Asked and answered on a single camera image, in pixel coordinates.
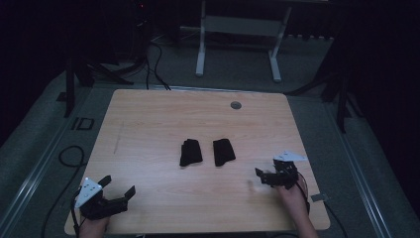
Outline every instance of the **floor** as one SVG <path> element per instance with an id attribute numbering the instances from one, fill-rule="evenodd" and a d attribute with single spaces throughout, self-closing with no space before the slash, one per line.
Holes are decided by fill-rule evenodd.
<path id="1" fill-rule="evenodd" d="M 241 47 L 237 39 L 228 45 L 210 41 L 205 71 L 196 77 L 197 32 L 183 32 L 174 45 L 156 35 L 149 58 L 158 61 L 158 74 L 172 88 L 189 90 L 243 90 L 281 93 L 312 80 L 331 41 L 287 38 L 278 58 L 282 82 L 273 82 L 267 53 L 261 48 Z M 92 88 L 76 85 L 76 107 L 63 118 L 65 104 L 56 101 L 65 91 L 61 74 L 46 88 L 25 120 L 0 149 L 1 237 L 68 237 L 63 225 L 69 201 L 78 187 L 109 101 L 117 88 L 146 88 L 146 70 L 125 75 L 132 86 L 115 84 L 95 74 Z M 164 90 L 152 75 L 150 88 Z M 343 134 L 335 124 L 336 103 L 324 103 L 323 86 L 288 100 L 315 178 L 326 203 L 338 217 L 349 237 L 418 237 L 420 222 L 411 210 L 381 147 L 367 121 L 352 107 Z M 78 118 L 94 119 L 91 130 L 74 130 Z M 321 237 L 345 237 L 339 222 L 330 213 L 331 227 L 319 231 Z M 227 234 L 148 234 L 147 237 L 287 237 L 277 232 Z M 106 237 L 134 237 L 107 235 Z"/>

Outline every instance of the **human hand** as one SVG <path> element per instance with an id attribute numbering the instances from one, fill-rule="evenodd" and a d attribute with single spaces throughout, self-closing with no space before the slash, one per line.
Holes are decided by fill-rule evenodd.
<path id="1" fill-rule="evenodd" d="M 306 197 L 308 196 L 308 191 L 306 190 L 306 184 L 304 183 L 301 175 L 298 176 L 297 184 L 299 184 L 302 190 L 300 190 L 299 186 L 296 184 L 290 189 L 286 189 L 284 186 L 277 186 L 275 188 L 280 196 L 280 200 L 282 201 L 284 208 L 293 220 L 300 219 L 300 217 L 308 215 L 306 207 Z"/>
<path id="2" fill-rule="evenodd" d="M 109 224 L 110 217 L 108 216 L 99 220 L 89 220 L 82 217 L 80 220 L 80 238 L 102 238 Z"/>
<path id="3" fill-rule="evenodd" d="M 302 191 L 296 184 L 289 190 L 287 190 L 284 186 L 277 186 L 275 189 L 280 196 L 284 208 L 296 225 L 299 237 L 317 238 L 318 235 L 311 220 L 309 219 L 306 207 L 306 197 L 308 197 L 308 191 L 302 175 L 299 175 L 297 184 L 299 184 L 302 188 L 304 194 L 302 194 Z"/>

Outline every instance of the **black cable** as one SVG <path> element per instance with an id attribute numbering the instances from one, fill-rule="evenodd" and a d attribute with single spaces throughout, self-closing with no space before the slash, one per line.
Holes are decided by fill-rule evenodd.
<path id="1" fill-rule="evenodd" d="M 156 62 L 156 64 L 155 64 L 155 68 L 154 68 L 154 70 L 152 70 L 152 72 L 155 74 L 155 77 L 157 78 L 157 80 L 164 86 L 164 88 L 166 89 L 166 90 L 170 90 L 170 87 L 169 87 L 169 85 L 167 85 L 167 83 L 165 83 L 164 81 L 163 81 L 163 79 L 158 75 L 158 63 L 159 63 L 159 61 L 160 61 L 160 58 L 161 58 L 161 54 L 162 54 L 162 50 L 161 50 L 161 47 L 158 45 L 158 44 L 155 44 L 155 43 L 152 43 L 151 42 L 151 45 L 152 46 L 154 46 L 154 47 L 156 47 L 156 48 L 158 48 L 158 50 L 159 50 L 159 54 L 158 54 L 158 57 L 157 57 L 157 62 Z"/>
<path id="2" fill-rule="evenodd" d="M 76 234 L 76 238 L 79 237 L 79 229 L 81 224 L 84 222 L 81 222 L 81 224 L 77 224 L 77 217 L 76 217 L 76 212 L 74 211 L 74 205 L 76 203 L 76 197 L 80 194 L 81 189 L 79 189 L 77 192 L 74 193 L 73 197 L 71 198 L 71 202 L 70 202 L 70 211 L 71 211 L 71 218 L 73 219 L 73 228 L 74 228 L 74 232 Z"/>
<path id="3" fill-rule="evenodd" d="M 306 179 L 305 179 L 305 177 L 304 177 L 304 176 L 303 176 L 300 172 L 298 172 L 298 175 L 302 177 L 302 179 L 303 179 L 303 183 L 305 184 L 305 188 L 306 188 L 306 190 L 308 190 L 308 184 L 306 183 Z M 295 182 L 295 184 L 294 184 L 294 185 L 297 185 L 297 187 L 299 188 L 300 193 L 302 194 L 303 199 L 304 199 L 304 200 L 305 200 L 305 202 L 306 202 L 306 207 L 307 207 L 307 209 L 308 209 L 308 213 L 309 213 L 309 202 L 308 202 L 308 196 L 305 194 L 305 191 L 303 190 L 302 186 L 300 186 L 300 185 L 299 185 L 299 183 L 298 183 L 297 181 Z M 276 234 L 276 235 L 274 235 L 274 236 L 272 236 L 272 237 L 270 237 L 270 238 L 275 238 L 275 237 L 280 237 L 280 236 L 292 236 L 292 237 L 299 237 L 297 234 L 294 234 L 294 233 L 281 232 L 281 233 L 278 233 L 278 234 Z"/>
<path id="4" fill-rule="evenodd" d="M 66 151 L 68 151 L 68 150 L 70 150 L 70 149 L 73 149 L 73 148 L 75 148 L 75 149 L 79 150 L 79 151 L 80 151 L 80 154 L 81 154 L 81 156 L 80 156 L 80 161 L 79 161 L 78 165 L 71 165 L 71 164 L 68 164 L 68 163 L 66 163 L 66 162 L 62 159 L 62 154 L 64 154 L 64 152 L 66 152 Z M 43 228 L 42 228 L 42 230 L 41 230 L 41 237 L 42 237 L 42 238 L 46 237 L 46 228 L 47 228 L 47 224 L 48 224 L 48 221 L 49 221 L 49 219 L 50 219 L 50 216 L 51 216 L 51 214 L 53 213 L 53 209 L 56 207 L 56 205 L 58 204 L 59 200 L 61 199 L 61 197 L 62 197 L 62 195 L 65 193 L 65 191 L 68 189 L 68 187 L 69 187 L 69 186 L 71 185 L 71 183 L 74 181 L 74 179 L 75 179 L 75 177 L 77 176 L 77 174 L 78 174 L 78 172 L 80 171 L 80 169 L 81 169 L 82 167 L 84 167 L 84 166 L 86 166 L 86 165 L 87 165 L 87 163 L 83 163 L 83 161 L 84 161 L 84 151 L 83 151 L 83 149 L 82 149 L 81 147 L 79 147 L 79 146 L 69 146 L 69 147 L 67 147 L 67 148 L 63 149 L 63 150 L 59 153 L 59 155 L 58 155 L 58 159 L 59 159 L 59 162 L 60 162 L 62 165 L 66 166 L 66 167 L 69 167 L 69 168 L 76 168 L 76 170 L 74 171 L 74 173 L 73 173 L 73 175 L 72 175 L 71 179 L 70 179 L 70 180 L 68 181 L 68 183 L 65 185 L 64 189 L 63 189 L 63 190 L 61 191 L 61 193 L 58 195 L 58 197 L 56 198 L 55 202 L 52 204 L 52 207 L 50 208 L 49 212 L 47 213 L 46 218 L 44 219 Z"/>
<path id="5" fill-rule="evenodd" d="M 327 204 L 327 202 L 324 201 L 324 205 L 325 207 L 327 207 L 328 211 L 331 213 L 331 215 L 334 217 L 334 219 L 336 219 L 337 223 L 339 224 L 340 228 L 343 231 L 343 235 L 344 237 L 348 238 L 346 229 L 344 228 L 344 225 L 341 223 L 340 219 L 337 217 L 337 215 L 333 212 L 333 210 L 331 209 L 331 207 Z"/>
<path id="6" fill-rule="evenodd" d="M 146 75 L 146 89 L 149 89 L 149 78 L 150 78 L 150 73 L 152 72 L 152 73 L 155 74 L 156 79 L 164 86 L 164 89 L 170 90 L 169 85 L 167 85 L 161 79 L 161 77 L 156 73 L 155 70 L 151 69 L 151 64 L 150 64 L 150 61 L 149 61 L 149 58 L 148 57 L 146 57 L 146 64 L 147 64 L 147 67 L 148 67 L 148 71 L 147 71 L 147 75 Z"/>
<path id="7" fill-rule="evenodd" d="M 305 177 L 301 174 L 301 173 L 299 173 L 300 175 L 301 175 L 301 177 L 302 177 L 302 179 L 303 179 L 303 181 L 304 181 L 304 184 L 305 184 L 305 188 L 306 188 L 306 190 L 308 190 L 308 184 L 306 183 L 306 179 L 305 179 Z M 309 202 L 308 202 L 308 197 L 305 195 L 305 193 L 304 193 L 304 191 L 303 191 L 303 189 L 302 189 L 302 187 L 296 182 L 296 185 L 299 187 L 299 189 L 300 189 L 300 191 L 302 192 L 302 195 L 303 195 L 303 197 L 306 199 L 306 202 L 307 202 L 307 204 L 309 204 Z M 327 202 L 325 202 L 324 201 L 324 205 L 325 205 L 325 207 L 328 209 L 328 211 L 331 213 L 331 215 L 334 217 L 334 219 L 337 221 L 337 223 L 339 224 L 339 226 L 340 226 L 340 228 L 342 229 L 342 231 L 343 231 L 343 235 L 344 235 L 344 237 L 346 237 L 346 238 L 348 238 L 348 235 L 347 235 L 347 232 L 346 232 L 346 229 L 344 228 L 344 225 L 341 223 L 341 221 L 340 221 L 340 219 L 337 217 L 337 215 L 333 212 L 333 210 L 331 209 L 331 207 L 327 204 Z"/>

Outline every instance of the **table top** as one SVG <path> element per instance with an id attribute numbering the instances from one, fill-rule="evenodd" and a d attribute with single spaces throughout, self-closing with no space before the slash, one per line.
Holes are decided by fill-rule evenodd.
<path id="1" fill-rule="evenodd" d="M 242 107 L 233 109 L 233 101 Z M 236 159 L 216 168 L 213 141 L 223 138 L 230 140 Z M 187 139 L 199 142 L 203 162 L 182 168 L 181 145 Z M 128 211 L 111 218 L 112 234 L 290 230 L 293 224 L 275 189 L 255 172 L 274 172 L 272 158 L 285 150 L 306 156 L 282 94 L 120 89 L 83 177 L 99 181 L 111 175 L 107 199 L 136 186 Z M 295 165 L 309 195 L 318 194 L 309 162 Z M 315 228 L 327 229 L 323 202 L 310 202 Z M 74 233 L 70 216 L 65 232 Z"/>

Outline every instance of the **dark background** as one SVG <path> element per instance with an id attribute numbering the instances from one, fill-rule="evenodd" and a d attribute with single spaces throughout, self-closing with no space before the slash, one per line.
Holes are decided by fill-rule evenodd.
<path id="1" fill-rule="evenodd" d="M 199 26 L 200 1 L 153 2 L 144 1 L 151 8 L 141 13 L 174 41 L 179 26 Z M 250 7 L 256 7 L 251 1 L 232 1 L 229 7 L 213 2 L 209 11 L 220 14 L 252 15 Z M 304 39 L 335 38 L 320 74 L 343 65 L 351 69 L 350 90 L 413 208 L 420 214 L 419 3 L 396 0 L 369 1 L 368 6 L 366 1 L 330 3 L 294 4 L 286 34 L 303 35 Z M 71 49 L 78 48 L 97 61 L 113 63 L 118 61 L 116 53 L 128 51 L 124 41 L 130 38 L 127 31 L 131 31 L 130 24 L 135 19 L 130 4 L 131 1 L 126 1 L 113 6 L 111 1 L 99 0 L 0 3 L 0 145 L 49 82 L 64 71 Z M 265 16 L 275 18 L 271 4 L 274 3 L 265 6 L 260 1 L 257 7 L 266 8 Z"/>

